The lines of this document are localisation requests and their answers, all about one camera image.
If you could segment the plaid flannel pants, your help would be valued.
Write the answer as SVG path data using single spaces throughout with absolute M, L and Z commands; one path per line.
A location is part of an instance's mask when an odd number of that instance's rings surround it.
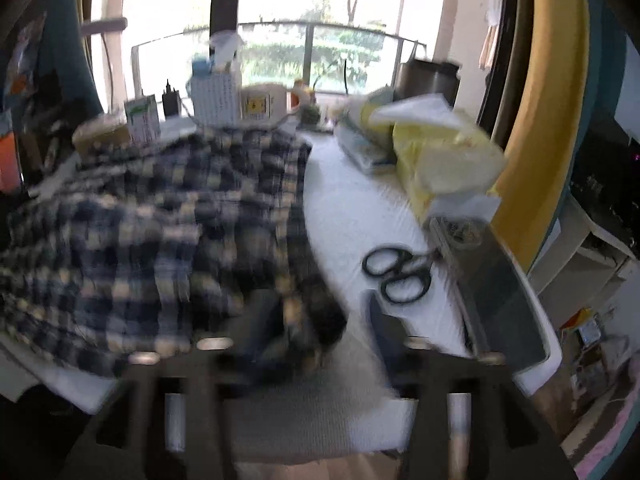
M 347 315 L 307 237 L 310 153 L 260 129 L 93 152 L 50 197 L 8 213 L 2 330 L 100 376 L 226 328 L 248 337 L 254 370 L 315 367 Z

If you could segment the smartphone in clear case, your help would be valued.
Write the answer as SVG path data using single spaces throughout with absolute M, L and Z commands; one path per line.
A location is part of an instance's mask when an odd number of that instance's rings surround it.
M 544 362 L 549 351 L 533 300 L 490 224 L 433 217 L 427 227 L 454 278 L 474 354 L 500 354 L 515 373 Z

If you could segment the black scissors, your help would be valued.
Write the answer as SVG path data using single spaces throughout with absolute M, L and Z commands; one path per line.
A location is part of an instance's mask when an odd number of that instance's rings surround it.
M 432 266 L 440 258 L 437 249 L 413 252 L 408 247 L 383 245 L 361 260 L 361 271 L 378 280 L 378 291 L 389 304 L 404 306 L 421 300 L 432 284 Z

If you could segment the yellow tissue box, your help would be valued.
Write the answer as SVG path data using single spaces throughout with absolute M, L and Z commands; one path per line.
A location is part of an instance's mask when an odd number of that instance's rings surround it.
M 501 204 L 495 184 L 502 148 L 440 94 L 376 108 L 370 123 L 391 126 L 396 171 L 419 222 L 432 217 L 491 221 Z

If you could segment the white power strip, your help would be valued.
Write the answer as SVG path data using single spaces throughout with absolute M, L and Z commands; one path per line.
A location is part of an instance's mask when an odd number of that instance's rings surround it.
M 197 131 L 198 126 L 190 117 L 168 117 L 160 123 L 160 140 L 172 141 Z

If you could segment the beige lidded food container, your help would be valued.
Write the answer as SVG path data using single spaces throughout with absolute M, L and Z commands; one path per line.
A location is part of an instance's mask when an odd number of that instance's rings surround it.
M 100 146 L 122 146 L 130 142 L 126 116 L 101 114 L 83 122 L 72 135 L 75 151 L 80 157 L 87 157 Z

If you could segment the white lotion tube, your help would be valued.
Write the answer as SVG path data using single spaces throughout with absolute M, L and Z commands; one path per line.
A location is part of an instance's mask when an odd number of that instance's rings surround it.
M 338 146 L 363 174 L 389 174 L 396 168 L 396 158 L 349 126 L 339 122 L 334 127 Z

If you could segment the green white milk carton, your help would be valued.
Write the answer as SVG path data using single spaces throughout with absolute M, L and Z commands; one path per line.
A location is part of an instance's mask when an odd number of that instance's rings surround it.
M 125 102 L 124 110 L 133 144 L 153 143 L 160 137 L 160 118 L 154 94 Z

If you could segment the yellow curtain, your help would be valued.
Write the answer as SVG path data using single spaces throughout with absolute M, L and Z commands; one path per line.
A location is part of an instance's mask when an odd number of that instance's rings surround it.
M 492 220 L 525 271 L 544 244 L 570 169 L 588 64 L 588 0 L 534 0 L 532 50 Z

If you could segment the white perforated storage basket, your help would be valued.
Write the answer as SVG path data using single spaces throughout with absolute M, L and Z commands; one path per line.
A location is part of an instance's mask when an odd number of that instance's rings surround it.
M 191 77 L 194 118 L 204 126 L 235 127 L 241 121 L 241 74 L 218 72 Z

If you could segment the white cartoon bear mug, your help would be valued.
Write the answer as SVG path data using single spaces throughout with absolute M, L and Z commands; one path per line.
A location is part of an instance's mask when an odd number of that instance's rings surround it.
M 300 97 L 283 84 L 252 84 L 240 91 L 241 124 L 270 128 L 296 112 Z

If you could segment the small duck bottle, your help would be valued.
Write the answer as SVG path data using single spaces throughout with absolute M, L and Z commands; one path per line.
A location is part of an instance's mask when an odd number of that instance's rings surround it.
M 300 106 L 312 105 L 316 102 L 314 90 L 303 79 L 295 79 L 293 87 L 290 90 L 291 106 L 293 108 Z

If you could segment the yellow white snack packet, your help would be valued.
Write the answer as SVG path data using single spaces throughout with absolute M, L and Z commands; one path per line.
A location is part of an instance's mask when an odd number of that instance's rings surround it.
M 393 102 L 394 90 L 384 86 L 366 96 L 352 96 L 343 107 L 340 123 L 385 151 L 393 149 L 393 125 L 374 122 L 371 115 L 381 106 Z

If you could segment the teal curtain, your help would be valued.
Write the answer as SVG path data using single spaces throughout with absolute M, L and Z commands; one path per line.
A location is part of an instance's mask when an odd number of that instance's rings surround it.
M 58 76 L 64 102 L 79 101 L 89 117 L 103 112 L 80 32 L 78 0 L 32 0 L 35 16 L 44 14 L 39 75 Z

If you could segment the steel thermos bottle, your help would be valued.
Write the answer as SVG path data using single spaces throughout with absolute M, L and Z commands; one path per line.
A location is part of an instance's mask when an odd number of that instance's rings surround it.
M 460 66 L 453 62 L 431 62 L 410 58 L 402 63 L 394 88 L 394 100 L 410 99 L 424 94 L 441 94 L 454 106 L 460 77 Z

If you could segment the white plastic bag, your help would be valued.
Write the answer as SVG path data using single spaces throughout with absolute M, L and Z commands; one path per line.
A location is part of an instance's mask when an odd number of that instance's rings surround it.
M 242 50 L 244 41 L 236 29 L 214 32 L 209 37 L 210 60 L 216 70 L 225 70 Z

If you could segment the colourful snack bag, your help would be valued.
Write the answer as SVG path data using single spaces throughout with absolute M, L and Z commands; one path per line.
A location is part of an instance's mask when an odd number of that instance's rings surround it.
M 3 87 L 5 108 L 14 107 L 19 100 L 26 99 L 34 92 L 34 73 L 38 64 L 40 42 L 46 19 L 47 13 L 41 13 L 25 25 L 17 35 Z

